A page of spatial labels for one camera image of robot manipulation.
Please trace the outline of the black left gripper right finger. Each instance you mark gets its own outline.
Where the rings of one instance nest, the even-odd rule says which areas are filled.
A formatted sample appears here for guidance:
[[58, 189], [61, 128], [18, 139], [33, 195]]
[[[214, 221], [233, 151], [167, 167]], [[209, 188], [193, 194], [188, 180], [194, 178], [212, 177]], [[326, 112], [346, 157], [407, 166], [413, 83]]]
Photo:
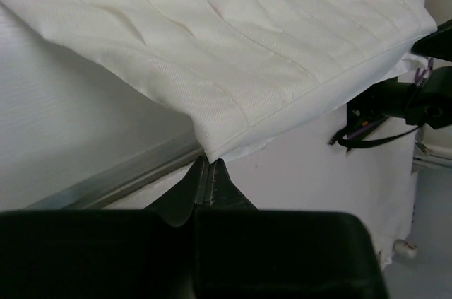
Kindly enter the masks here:
[[256, 210], [232, 182], [223, 159], [218, 159], [209, 166], [203, 206], [213, 209]]

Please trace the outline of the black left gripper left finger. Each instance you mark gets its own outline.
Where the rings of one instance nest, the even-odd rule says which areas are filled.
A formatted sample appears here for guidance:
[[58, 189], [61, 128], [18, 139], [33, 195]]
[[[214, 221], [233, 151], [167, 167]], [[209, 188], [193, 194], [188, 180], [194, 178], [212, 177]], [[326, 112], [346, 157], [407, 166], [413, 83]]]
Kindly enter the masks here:
[[185, 176], [153, 203], [145, 207], [171, 227], [183, 226], [203, 196], [206, 183], [206, 157], [195, 159]]

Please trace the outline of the white pleated skirt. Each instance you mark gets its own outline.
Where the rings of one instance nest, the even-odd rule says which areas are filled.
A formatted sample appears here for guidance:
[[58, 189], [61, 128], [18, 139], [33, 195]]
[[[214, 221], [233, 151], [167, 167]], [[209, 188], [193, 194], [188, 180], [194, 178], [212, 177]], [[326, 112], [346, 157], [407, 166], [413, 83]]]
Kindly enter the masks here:
[[210, 161], [421, 62], [418, 0], [1, 0], [45, 40], [188, 115]]

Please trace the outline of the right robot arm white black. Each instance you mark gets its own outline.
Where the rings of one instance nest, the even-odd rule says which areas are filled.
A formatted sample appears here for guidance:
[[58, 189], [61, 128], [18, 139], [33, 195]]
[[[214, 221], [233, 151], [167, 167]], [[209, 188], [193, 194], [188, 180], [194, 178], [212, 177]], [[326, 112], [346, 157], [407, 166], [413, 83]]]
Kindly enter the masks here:
[[[417, 41], [411, 52], [427, 58], [412, 83], [390, 78], [377, 83], [347, 104], [347, 124], [329, 140], [351, 151], [382, 146], [421, 129], [451, 126], [451, 66], [433, 68], [432, 59], [451, 62], [451, 21]], [[414, 128], [377, 140], [366, 137], [390, 118], [403, 119]]]

